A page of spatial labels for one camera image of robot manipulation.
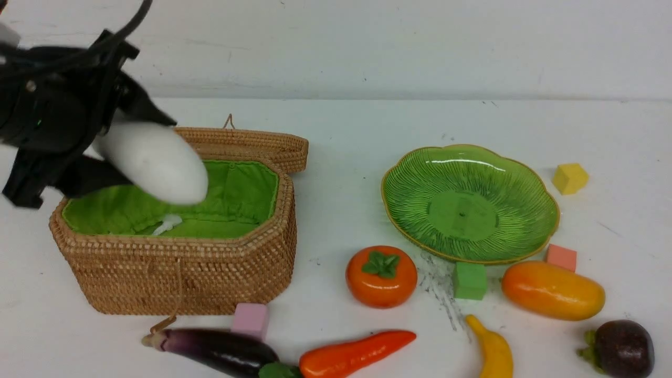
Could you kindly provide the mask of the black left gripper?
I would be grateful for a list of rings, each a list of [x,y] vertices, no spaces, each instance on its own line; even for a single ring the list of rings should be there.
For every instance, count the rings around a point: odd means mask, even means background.
[[[109,161],[86,154],[93,143],[76,145],[88,131],[108,132],[118,109],[133,120],[177,125],[121,70],[139,52],[123,41],[73,67],[2,87],[2,143],[18,148],[2,189],[12,205],[41,208],[47,187],[67,198],[81,198],[132,184]]]

